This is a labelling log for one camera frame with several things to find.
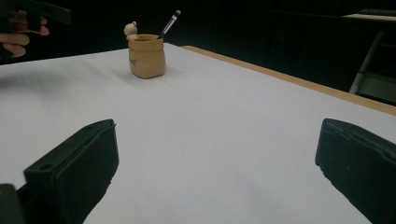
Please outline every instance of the human hand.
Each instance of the human hand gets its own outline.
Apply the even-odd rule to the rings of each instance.
[[[9,19],[10,34],[0,34],[0,42],[3,48],[12,53],[12,57],[21,57],[26,53],[24,46],[29,44],[30,38],[26,33],[35,33],[38,35],[49,35],[50,30],[46,27],[47,19],[41,17],[40,31],[31,31],[28,28],[26,12],[19,11],[15,13],[15,17]]]

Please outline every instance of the pen holder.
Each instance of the pen holder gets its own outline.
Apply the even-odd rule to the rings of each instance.
[[[138,39],[128,41],[132,73],[141,78],[163,75],[166,67],[163,39],[157,39],[157,35],[138,36]]]

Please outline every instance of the white tabletop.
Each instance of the white tabletop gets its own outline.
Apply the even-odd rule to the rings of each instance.
[[[0,68],[0,181],[85,125],[114,119],[120,166],[85,223],[370,223],[315,165],[323,119],[396,142],[396,117],[165,44]]]

